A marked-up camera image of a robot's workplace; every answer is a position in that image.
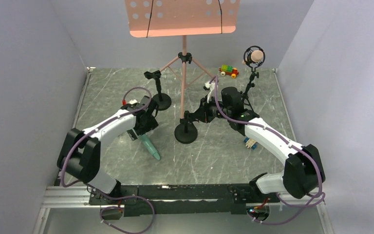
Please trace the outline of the teal microphone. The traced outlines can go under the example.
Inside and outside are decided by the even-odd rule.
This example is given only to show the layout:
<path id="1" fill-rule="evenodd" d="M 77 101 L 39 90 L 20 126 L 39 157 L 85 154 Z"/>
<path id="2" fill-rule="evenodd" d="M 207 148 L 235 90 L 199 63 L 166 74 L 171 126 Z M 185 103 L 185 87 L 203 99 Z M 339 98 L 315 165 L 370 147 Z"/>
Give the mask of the teal microphone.
<path id="1" fill-rule="evenodd" d="M 139 135 L 138 138 L 140 141 L 143 143 L 145 148 L 148 150 L 148 152 L 156 159 L 156 160 L 161 160 L 161 156 L 158 152 L 158 150 L 155 148 L 149 137 L 144 134 L 144 135 Z"/>

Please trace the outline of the colourful toy block train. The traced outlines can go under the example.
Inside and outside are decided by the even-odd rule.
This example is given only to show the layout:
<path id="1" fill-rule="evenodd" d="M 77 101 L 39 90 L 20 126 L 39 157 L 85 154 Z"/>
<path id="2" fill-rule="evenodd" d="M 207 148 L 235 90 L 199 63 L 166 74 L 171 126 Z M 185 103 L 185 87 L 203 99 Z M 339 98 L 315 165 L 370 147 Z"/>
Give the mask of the colourful toy block train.
<path id="1" fill-rule="evenodd" d="M 219 72 L 221 76 L 230 76 L 231 78 L 236 78 L 240 74 L 237 68 L 225 64 L 219 68 Z"/>

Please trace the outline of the black round-base mic stand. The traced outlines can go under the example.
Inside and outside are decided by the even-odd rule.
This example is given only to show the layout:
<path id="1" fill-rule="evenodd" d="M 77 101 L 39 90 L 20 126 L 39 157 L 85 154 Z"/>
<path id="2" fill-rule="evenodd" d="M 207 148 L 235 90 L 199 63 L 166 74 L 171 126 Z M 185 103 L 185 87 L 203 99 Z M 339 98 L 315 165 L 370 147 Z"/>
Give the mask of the black round-base mic stand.
<path id="1" fill-rule="evenodd" d="M 190 144 L 197 139 L 198 131 L 190 117 L 190 112 L 185 111 L 180 124 L 174 130 L 175 139 L 182 144 Z"/>
<path id="2" fill-rule="evenodd" d="M 146 79 L 153 79 L 155 81 L 157 94 L 155 94 L 152 97 L 152 99 L 157 102 L 158 110 L 163 111 L 163 110 L 168 109 L 172 104 L 172 100 L 171 100 L 171 97 L 169 95 L 167 95 L 165 93 L 162 93 L 161 72 L 160 72 L 160 70 L 157 70 L 157 71 L 154 71 L 154 72 L 146 71 L 144 73 L 144 77 Z"/>

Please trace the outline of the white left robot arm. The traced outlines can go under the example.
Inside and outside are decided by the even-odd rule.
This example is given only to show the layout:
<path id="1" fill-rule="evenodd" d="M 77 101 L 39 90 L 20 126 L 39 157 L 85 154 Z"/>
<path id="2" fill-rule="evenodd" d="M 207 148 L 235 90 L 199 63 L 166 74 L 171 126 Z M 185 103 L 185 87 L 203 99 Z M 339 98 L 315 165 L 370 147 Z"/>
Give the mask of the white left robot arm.
<path id="1" fill-rule="evenodd" d="M 110 197 L 122 196 L 121 183 L 101 169 L 101 155 L 115 138 L 128 133 L 131 140 L 140 140 L 149 153 L 160 160 L 157 149 L 147 137 L 147 132 L 158 127 L 157 112 L 158 103 L 144 96 L 140 102 L 132 100 L 123 105 L 109 119 L 93 127 L 72 128 L 61 148 L 58 168 Z"/>

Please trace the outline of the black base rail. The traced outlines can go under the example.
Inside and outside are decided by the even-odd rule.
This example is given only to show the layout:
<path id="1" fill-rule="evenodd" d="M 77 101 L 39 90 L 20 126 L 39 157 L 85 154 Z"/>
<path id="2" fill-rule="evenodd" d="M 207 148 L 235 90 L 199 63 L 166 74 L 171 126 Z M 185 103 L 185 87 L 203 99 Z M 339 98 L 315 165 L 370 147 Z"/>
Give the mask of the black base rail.
<path id="1" fill-rule="evenodd" d="M 275 193 L 261 194 L 246 184 L 195 184 L 195 185 L 123 185 L 118 201 L 115 196 L 106 198 L 92 191 L 90 205 L 122 205 L 124 216 L 133 217 L 156 213 L 199 214 L 230 213 L 244 215 L 252 206 L 279 204 Z"/>

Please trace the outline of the black tripod microphone stand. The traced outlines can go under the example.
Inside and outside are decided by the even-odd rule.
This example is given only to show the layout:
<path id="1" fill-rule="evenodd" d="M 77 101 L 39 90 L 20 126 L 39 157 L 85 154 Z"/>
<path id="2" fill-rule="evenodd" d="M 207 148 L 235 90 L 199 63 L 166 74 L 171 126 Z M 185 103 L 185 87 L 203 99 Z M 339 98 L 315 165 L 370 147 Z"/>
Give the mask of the black tripod microphone stand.
<path id="1" fill-rule="evenodd" d="M 250 46 L 246 49 L 246 51 L 255 51 L 255 50 L 264 51 L 261 47 L 256 46 L 256 45 Z M 251 102 L 249 100 L 248 93 L 249 93 L 251 88 L 255 87 L 254 79 L 259 78 L 259 76 L 260 76 L 259 72 L 257 72 L 257 68 L 261 67 L 263 65 L 263 63 L 252 63 L 252 64 L 248 63 L 248 64 L 245 64 L 246 66 L 248 66 L 251 69 L 251 74 L 250 74 L 250 77 L 249 77 L 249 82 L 246 85 L 245 91 L 241 92 L 241 96 L 242 96 L 243 104 L 245 106 L 248 106 L 252 111 L 253 111 L 253 107 L 252 107 Z"/>

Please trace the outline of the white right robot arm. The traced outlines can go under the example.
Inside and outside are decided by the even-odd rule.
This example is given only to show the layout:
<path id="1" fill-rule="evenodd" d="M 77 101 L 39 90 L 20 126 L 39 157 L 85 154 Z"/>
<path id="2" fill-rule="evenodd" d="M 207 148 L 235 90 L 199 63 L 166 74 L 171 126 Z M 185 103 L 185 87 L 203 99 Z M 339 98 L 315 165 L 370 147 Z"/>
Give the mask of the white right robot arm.
<path id="1" fill-rule="evenodd" d="M 300 199 L 313 189 L 322 188 L 325 173 L 316 146 L 295 142 L 268 125 L 257 113 L 245 107 L 246 103 L 237 88 L 223 88 L 221 97 L 218 101 L 206 95 L 196 111 L 184 112 L 184 118 L 174 132 L 180 143 L 189 144 L 197 138 L 195 121 L 210 123 L 215 118 L 223 118 L 233 130 L 246 137 L 247 141 L 260 143 L 284 166 L 280 173 L 264 173 L 252 179 L 249 185 L 257 193 L 285 192 Z"/>

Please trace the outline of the white blue toy block car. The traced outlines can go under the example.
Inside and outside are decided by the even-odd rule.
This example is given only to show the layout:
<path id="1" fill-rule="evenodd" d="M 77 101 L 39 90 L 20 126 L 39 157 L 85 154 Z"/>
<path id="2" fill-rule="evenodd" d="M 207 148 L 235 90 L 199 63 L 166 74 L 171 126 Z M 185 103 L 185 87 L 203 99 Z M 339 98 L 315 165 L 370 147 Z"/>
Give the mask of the white blue toy block car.
<path id="1" fill-rule="evenodd" d="M 249 149 L 252 149 L 252 150 L 256 149 L 256 147 L 257 147 L 257 141 L 256 140 L 246 137 L 243 141 L 245 143 L 246 148 L 249 148 Z"/>

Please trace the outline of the pink microphone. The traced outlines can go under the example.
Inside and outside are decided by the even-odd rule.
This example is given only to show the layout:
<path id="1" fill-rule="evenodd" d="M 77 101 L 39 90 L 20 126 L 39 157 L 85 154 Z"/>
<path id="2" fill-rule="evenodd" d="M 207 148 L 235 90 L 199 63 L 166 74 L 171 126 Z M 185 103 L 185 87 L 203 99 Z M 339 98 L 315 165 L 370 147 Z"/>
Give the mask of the pink microphone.
<path id="1" fill-rule="evenodd" d="M 252 63 L 263 63 L 264 62 L 264 51 L 246 51 L 243 55 L 242 64 Z"/>

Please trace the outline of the pink music stand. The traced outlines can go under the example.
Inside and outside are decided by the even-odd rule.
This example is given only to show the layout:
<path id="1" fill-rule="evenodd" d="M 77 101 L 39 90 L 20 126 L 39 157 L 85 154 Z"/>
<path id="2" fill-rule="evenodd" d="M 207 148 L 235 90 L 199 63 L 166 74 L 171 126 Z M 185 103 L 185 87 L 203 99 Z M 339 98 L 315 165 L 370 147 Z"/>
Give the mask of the pink music stand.
<path id="1" fill-rule="evenodd" d="M 213 78 L 187 50 L 187 37 L 229 34 L 236 30 L 240 0 L 127 0 L 130 35 L 135 38 L 181 36 L 182 51 L 160 71 L 181 61 L 181 102 L 179 118 L 184 117 L 187 65 L 194 63 L 203 74 Z"/>

